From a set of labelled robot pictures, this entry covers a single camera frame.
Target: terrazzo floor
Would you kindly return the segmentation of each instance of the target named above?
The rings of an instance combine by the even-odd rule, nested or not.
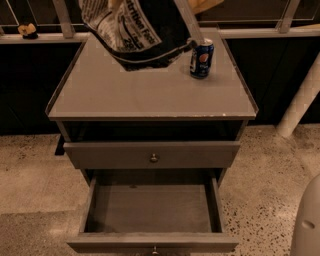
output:
[[[65,242],[78,232],[88,187],[66,155],[54,155],[58,139],[0,137],[0,256],[78,255]],[[301,196],[317,174],[320,124],[286,139],[274,126],[247,127],[220,187],[227,233],[240,243],[194,256],[289,256]]]

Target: nightstand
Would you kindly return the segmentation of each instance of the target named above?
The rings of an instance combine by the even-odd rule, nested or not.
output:
[[[126,72],[90,34],[50,101],[64,149],[90,192],[77,252],[229,252],[218,187],[257,107],[215,28],[210,75],[191,52]]]

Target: soda can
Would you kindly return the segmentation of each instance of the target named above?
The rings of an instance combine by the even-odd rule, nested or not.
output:
[[[193,48],[190,74],[195,78],[205,78],[209,75],[214,46],[212,40],[205,38],[204,43]]]

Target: plastic bag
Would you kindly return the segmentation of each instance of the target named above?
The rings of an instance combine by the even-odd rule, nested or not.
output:
[[[192,33],[201,37],[191,9],[183,7],[189,7],[187,1],[81,0],[79,4],[89,30],[127,71],[167,67],[195,45]]]

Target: open drawer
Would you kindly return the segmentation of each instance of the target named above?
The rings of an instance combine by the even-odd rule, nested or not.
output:
[[[78,142],[64,149],[77,169],[228,168],[239,141]]]
[[[213,170],[96,170],[79,253],[230,252]]]

